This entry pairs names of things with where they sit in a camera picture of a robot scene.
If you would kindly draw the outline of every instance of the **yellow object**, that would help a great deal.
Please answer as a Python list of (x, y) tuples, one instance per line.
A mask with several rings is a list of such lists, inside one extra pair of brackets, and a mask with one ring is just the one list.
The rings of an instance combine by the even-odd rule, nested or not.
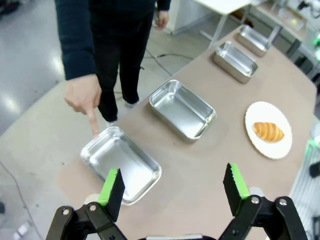
[(255, 122), (253, 124), (255, 134), (268, 143), (276, 143), (281, 141), (285, 134), (272, 122)]

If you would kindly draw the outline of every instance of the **deep metal tray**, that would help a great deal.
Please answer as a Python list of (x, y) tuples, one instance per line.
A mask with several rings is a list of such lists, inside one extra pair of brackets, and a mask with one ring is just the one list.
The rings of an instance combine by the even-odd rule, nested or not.
[(231, 41), (221, 44), (213, 54), (213, 61), (240, 83), (247, 83), (258, 69), (254, 60), (236, 48)]
[(272, 45), (268, 38), (247, 25), (239, 29), (236, 40), (258, 57), (263, 57)]
[(127, 206), (140, 200), (162, 174), (161, 166), (117, 126), (88, 143), (81, 157), (103, 181), (110, 169), (121, 170), (125, 185), (122, 204)]
[(216, 111), (177, 80), (170, 80), (149, 98), (162, 120), (187, 142), (199, 139), (217, 118)]

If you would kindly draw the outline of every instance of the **rectangular metal container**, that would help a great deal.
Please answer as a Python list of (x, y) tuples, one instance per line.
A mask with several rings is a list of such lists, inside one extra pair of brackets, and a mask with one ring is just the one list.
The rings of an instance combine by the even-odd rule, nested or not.
[(149, 98), (157, 116), (186, 142), (199, 139), (217, 118), (216, 111), (177, 80), (170, 80)]
[(122, 204), (140, 200), (160, 179), (161, 166), (119, 127), (111, 126), (88, 143), (81, 157), (105, 181), (110, 169), (120, 169), (125, 190)]
[(247, 83), (258, 69), (254, 60), (230, 41), (221, 44), (213, 54), (213, 61), (240, 83)]
[(243, 25), (236, 34), (236, 40), (258, 57), (263, 57), (270, 46), (268, 38), (258, 33), (248, 25)]

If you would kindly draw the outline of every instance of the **croissant on plate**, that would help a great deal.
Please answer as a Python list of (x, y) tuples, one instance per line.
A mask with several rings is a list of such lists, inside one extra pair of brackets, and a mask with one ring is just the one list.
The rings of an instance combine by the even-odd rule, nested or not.
[(268, 143), (276, 143), (281, 141), (285, 134), (272, 122), (255, 122), (253, 124), (255, 134)]

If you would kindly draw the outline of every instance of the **dark sweater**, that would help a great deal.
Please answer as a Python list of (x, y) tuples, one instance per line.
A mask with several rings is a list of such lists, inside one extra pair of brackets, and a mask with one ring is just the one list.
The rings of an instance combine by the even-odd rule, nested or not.
[[(67, 80), (96, 73), (90, 22), (94, 25), (138, 20), (150, 13), (156, 0), (55, 0), (62, 61)], [(160, 11), (171, 0), (158, 0)]]

